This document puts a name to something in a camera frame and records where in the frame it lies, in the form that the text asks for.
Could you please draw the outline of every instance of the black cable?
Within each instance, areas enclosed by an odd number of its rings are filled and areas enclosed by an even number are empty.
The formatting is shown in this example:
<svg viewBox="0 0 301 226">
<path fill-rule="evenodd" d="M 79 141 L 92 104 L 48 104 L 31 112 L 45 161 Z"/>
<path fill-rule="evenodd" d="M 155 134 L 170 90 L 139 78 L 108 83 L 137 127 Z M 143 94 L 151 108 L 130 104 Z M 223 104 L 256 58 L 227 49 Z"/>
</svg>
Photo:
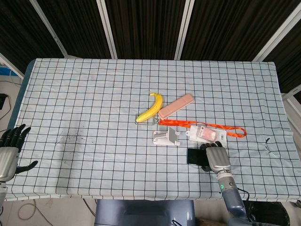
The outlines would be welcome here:
<svg viewBox="0 0 301 226">
<path fill-rule="evenodd" d="M 173 225 L 175 226 L 182 226 L 179 222 L 177 222 L 176 220 L 172 220 L 171 221 L 173 223 Z"/>
<path fill-rule="evenodd" d="M 95 213 L 93 212 L 93 210 L 90 208 L 90 206 L 88 205 L 88 203 L 86 202 L 85 199 L 83 199 L 84 203 L 86 204 L 86 206 L 88 207 L 88 209 L 90 210 L 90 212 L 92 213 L 92 215 L 95 217 Z"/>
<path fill-rule="evenodd" d="M 10 102 L 10 96 L 9 96 L 9 95 L 8 95 L 8 102 L 9 102 L 9 110 L 8 110 L 8 112 L 6 112 L 6 113 L 0 118 L 0 120 L 3 119 L 3 118 L 10 112 L 10 110 L 11 110 L 11 102 Z"/>
<path fill-rule="evenodd" d="M 27 218 L 23 218 L 23 217 L 21 217 L 20 216 L 20 211 L 21 211 L 21 209 L 24 207 L 24 206 L 33 206 L 33 212 L 32 212 L 32 214 L 29 216 L 29 217 L 27 217 Z M 49 220 L 44 216 L 44 214 L 40 211 L 40 209 L 37 207 L 37 203 L 36 203 L 36 200 L 34 199 L 33 200 L 33 204 L 32 203 L 25 203 L 25 204 L 23 204 L 22 206 L 20 206 L 20 208 L 19 208 L 19 210 L 18 210 L 18 218 L 20 219 L 20 220 L 29 220 L 29 219 L 31 219 L 32 217 L 33 217 L 33 215 L 35 214 L 35 212 L 36 211 L 38 211 L 39 213 L 40 213 L 40 215 L 42 215 L 42 217 L 51 225 L 51 226 L 54 226 L 53 224 L 51 224 L 50 222 L 49 222 Z"/>
<path fill-rule="evenodd" d="M 2 209 L 1 209 L 1 212 L 0 212 L 0 216 L 2 215 L 3 213 L 3 206 L 2 206 Z"/>
<path fill-rule="evenodd" d="M 9 83 L 11 83 L 11 84 L 15 84 L 15 83 L 13 83 L 13 82 L 11 82 L 11 81 L 0 81 L 0 82 L 9 82 Z"/>
<path fill-rule="evenodd" d="M 246 217 L 248 218 L 248 221 L 249 222 L 252 222 L 251 218 L 250 218 L 250 215 L 251 215 L 251 210 L 249 210 L 249 199 L 250 199 L 250 193 L 248 193 L 247 191 L 245 191 L 244 189 L 240 189 L 240 188 L 237 188 L 239 191 L 242 191 L 244 193 L 247 193 L 247 198 L 246 198 Z"/>
</svg>

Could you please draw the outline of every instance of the robotic arm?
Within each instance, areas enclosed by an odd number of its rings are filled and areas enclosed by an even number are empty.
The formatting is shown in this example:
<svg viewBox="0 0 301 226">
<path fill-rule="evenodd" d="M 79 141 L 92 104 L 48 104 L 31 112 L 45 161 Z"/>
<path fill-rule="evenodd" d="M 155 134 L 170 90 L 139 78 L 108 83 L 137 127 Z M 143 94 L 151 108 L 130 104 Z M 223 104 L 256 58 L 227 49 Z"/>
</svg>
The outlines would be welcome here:
<svg viewBox="0 0 301 226">
<path fill-rule="evenodd" d="M 0 139 L 0 208 L 8 190 L 6 182 L 15 174 L 29 171 L 38 164 L 38 161 L 33 161 L 28 166 L 17 166 L 24 140 L 31 129 L 28 127 L 22 132 L 24 128 L 25 124 L 12 130 L 8 129 Z"/>
<path fill-rule="evenodd" d="M 226 149 L 220 142 L 216 144 L 203 144 L 200 149 L 205 150 L 211 170 L 217 174 L 217 181 L 220 186 L 222 197 L 227 210 L 234 216 L 229 226 L 277 226 L 265 223 L 249 222 L 246 215 L 244 203 L 239 195 L 234 178 L 231 174 L 231 165 Z"/>
</svg>

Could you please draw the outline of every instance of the pink pencil case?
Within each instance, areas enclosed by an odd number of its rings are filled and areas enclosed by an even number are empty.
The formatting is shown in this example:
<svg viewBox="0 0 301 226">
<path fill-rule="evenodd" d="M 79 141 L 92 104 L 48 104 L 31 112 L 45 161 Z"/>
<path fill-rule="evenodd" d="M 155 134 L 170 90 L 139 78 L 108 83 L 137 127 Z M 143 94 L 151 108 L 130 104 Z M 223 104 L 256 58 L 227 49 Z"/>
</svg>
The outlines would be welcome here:
<svg viewBox="0 0 301 226">
<path fill-rule="evenodd" d="M 173 113 L 181 110 L 188 104 L 193 101 L 193 96 L 191 94 L 186 94 L 183 97 L 175 100 L 171 104 L 163 107 L 159 112 L 158 115 L 161 119 L 166 119 L 168 116 L 172 115 Z"/>
</svg>

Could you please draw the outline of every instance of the cable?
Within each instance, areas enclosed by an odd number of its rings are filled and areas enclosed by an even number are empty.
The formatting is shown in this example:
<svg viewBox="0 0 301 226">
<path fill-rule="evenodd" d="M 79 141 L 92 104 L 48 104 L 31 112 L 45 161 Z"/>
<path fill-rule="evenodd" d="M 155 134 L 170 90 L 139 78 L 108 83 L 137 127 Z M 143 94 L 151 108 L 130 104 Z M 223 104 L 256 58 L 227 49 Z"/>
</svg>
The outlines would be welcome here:
<svg viewBox="0 0 301 226">
<path fill-rule="evenodd" d="M 33 206 L 34 209 L 33 209 L 32 214 L 31 214 L 29 217 L 27 217 L 27 218 L 22 218 L 22 217 L 20 217 L 20 210 L 21 210 L 24 206 L 26 206 L 26 205 Z M 38 212 L 40 212 L 40 214 L 42 215 L 42 217 L 43 217 L 43 218 L 44 218 L 51 226 L 54 226 L 53 224 L 51 224 L 51 223 L 49 222 L 49 220 L 47 220 L 47 218 L 44 216 L 44 214 L 39 210 L 39 208 L 37 207 L 37 203 L 36 203 L 35 199 L 33 200 L 33 204 L 32 204 L 32 203 L 26 203 L 26 204 L 20 206 L 20 208 L 19 208 L 19 210 L 18 210 L 18 218 L 19 218 L 20 220 L 29 220 L 29 219 L 31 219 L 31 218 L 33 217 L 33 215 L 35 214 L 36 210 L 38 210 Z"/>
<path fill-rule="evenodd" d="M 11 70 L 10 70 L 10 72 L 9 72 L 9 78 L 10 78 L 11 83 L 13 83 L 13 84 L 14 84 L 15 86 L 17 86 L 18 88 L 21 87 L 20 84 L 17 84 L 17 83 L 15 83 L 15 82 L 13 82 L 13 79 L 11 78 Z"/>
<path fill-rule="evenodd" d="M 88 205 L 88 203 L 86 202 L 85 199 L 83 199 L 84 203 L 86 204 L 86 206 L 88 207 L 88 209 L 90 210 L 90 212 L 92 213 L 92 215 L 95 217 L 95 213 L 93 212 L 93 210 L 90 208 L 90 206 Z"/>
<path fill-rule="evenodd" d="M 0 216 L 2 215 L 3 213 L 3 206 L 2 206 L 2 209 L 1 209 L 1 212 L 0 212 Z"/>
<path fill-rule="evenodd" d="M 250 193 L 248 193 L 247 191 L 245 191 L 244 189 L 240 189 L 240 188 L 237 188 L 239 191 L 242 191 L 244 193 L 247 193 L 247 198 L 246 198 L 246 217 L 248 218 L 248 221 L 249 222 L 252 222 L 251 221 L 251 218 L 250 218 L 250 215 L 251 215 L 251 211 L 249 210 L 249 199 L 250 199 Z"/>
<path fill-rule="evenodd" d="M 0 120 L 3 119 L 3 118 L 10 112 L 10 110 L 11 110 L 11 102 L 10 102 L 10 96 L 9 96 L 9 95 L 8 95 L 8 102 L 9 102 L 9 110 L 8 110 L 8 112 L 5 113 L 5 115 L 3 115 L 3 116 L 0 118 Z"/>
<path fill-rule="evenodd" d="M 175 226 L 182 226 L 179 222 L 177 222 L 176 220 L 172 220 L 171 221 L 173 223 L 173 225 Z"/>
<path fill-rule="evenodd" d="M 0 80 L 0 82 L 9 82 L 9 83 L 12 83 L 12 84 L 14 84 L 13 82 L 11 82 L 11 81 L 4 81 L 4 80 Z"/>
</svg>

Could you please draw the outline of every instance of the robot finger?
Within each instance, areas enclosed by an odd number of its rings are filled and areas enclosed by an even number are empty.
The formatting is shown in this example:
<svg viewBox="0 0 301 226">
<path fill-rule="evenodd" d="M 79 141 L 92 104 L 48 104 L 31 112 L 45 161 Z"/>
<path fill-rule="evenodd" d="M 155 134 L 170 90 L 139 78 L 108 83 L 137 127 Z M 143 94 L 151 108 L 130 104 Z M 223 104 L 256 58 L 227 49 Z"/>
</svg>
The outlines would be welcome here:
<svg viewBox="0 0 301 226">
<path fill-rule="evenodd" d="M 2 137 L 1 137 L 1 139 L 0 139 L 0 147 L 3 147 L 3 146 L 4 146 L 6 137 L 8 136 L 8 134 L 10 133 L 10 131 L 11 131 L 11 129 L 8 129 L 8 130 L 6 130 L 6 131 L 3 133 L 3 135 L 2 135 Z"/>
<path fill-rule="evenodd" d="M 20 133 L 24 129 L 24 127 L 25 127 L 25 124 L 23 124 L 20 127 L 16 128 L 15 133 L 13 134 L 13 137 L 12 137 L 11 142 L 10 142 L 10 146 L 11 147 L 15 147 L 16 146 L 17 141 L 18 141 L 18 139 L 20 137 Z"/>
<path fill-rule="evenodd" d="M 20 135 L 20 137 L 19 137 L 19 139 L 18 139 L 18 141 L 16 143 L 16 147 L 19 148 L 19 151 L 18 151 L 19 153 L 21 152 L 21 149 L 22 149 L 25 137 L 29 133 L 30 130 L 31 130 L 31 127 L 28 127 L 26 130 L 24 130 L 21 133 L 21 135 Z"/>
<path fill-rule="evenodd" d="M 211 168 L 210 168 L 210 166 L 202 166 L 202 170 L 205 172 L 210 172 Z"/>
<path fill-rule="evenodd" d="M 217 146 L 222 147 L 222 144 L 219 141 L 215 142 L 217 144 Z"/>
<path fill-rule="evenodd" d="M 28 166 L 18 166 L 16 168 L 15 174 L 19 174 L 22 172 L 30 171 L 32 168 L 34 168 L 38 164 L 38 161 L 33 161 Z"/>
<path fill-rule="evenodd" d="M 202 144 L 201 147 L 199 147 L 201 150 L 205 151 L 207 146 L 205 144 Z"/>
<path fill-rule="evenodd" d="M 13 135 L 14 135 L 14 133 L 15 133 L 15 131 L 16 131 L 17 128 L 18 127 L 14 128 L 13 130 L 11 130 L 9 132 L 8 136 L 6 137 L 5 143 L 4 143 L 5 147 L 9 147 L 10 146 L 10 141 L 13 138 Z"/>
</svg>

